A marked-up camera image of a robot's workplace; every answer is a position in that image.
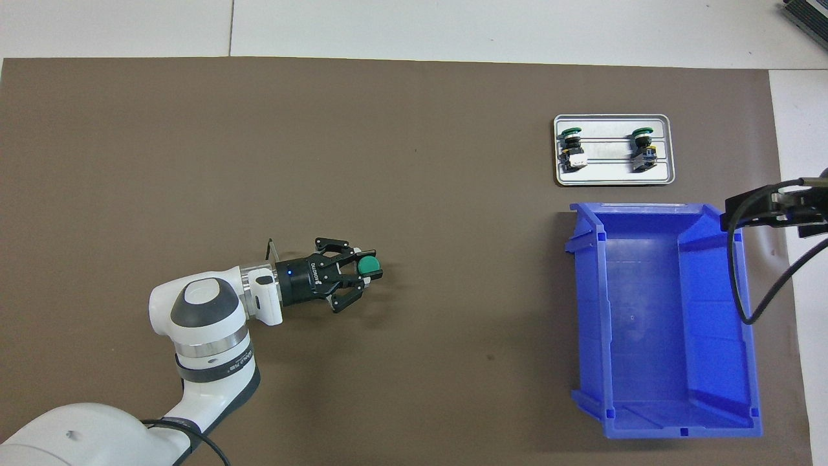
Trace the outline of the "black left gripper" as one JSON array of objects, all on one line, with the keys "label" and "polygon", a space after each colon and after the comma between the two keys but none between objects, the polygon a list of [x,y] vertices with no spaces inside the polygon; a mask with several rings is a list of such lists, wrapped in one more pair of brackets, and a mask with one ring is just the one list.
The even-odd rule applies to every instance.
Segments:
[{"label": "black left gripper", "polygon": [[[317,254],[275,262],[280,301],[285,307],[329,297],[329,307],[337,315],[363,297],[372,280],[384,276],[376,269],[376,251],[360,250],[349,241],[317,237]],[[332,263],[337,267],[355,263],[356,274],[344,275],[332,292],[332,282],[325,278]]]}]

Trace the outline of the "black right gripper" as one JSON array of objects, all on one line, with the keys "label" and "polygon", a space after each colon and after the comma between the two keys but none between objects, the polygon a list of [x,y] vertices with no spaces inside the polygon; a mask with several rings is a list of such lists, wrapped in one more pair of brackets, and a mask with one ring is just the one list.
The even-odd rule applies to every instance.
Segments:
[{"label": "black right gripper", "polygon": [[721,231],[728,231],[732,225],[736,229],[743,227],[786,227],[789,220],[796,227],[799,238],[807,238],[827,233],[827,168],[819,176],[822,185],[808,188],[793,194],[795,204],[785,213],[785,209],[774,196],[778,196],[784,183],[768,184],[743,194],[729,197],[724,202],[721,214]]}]

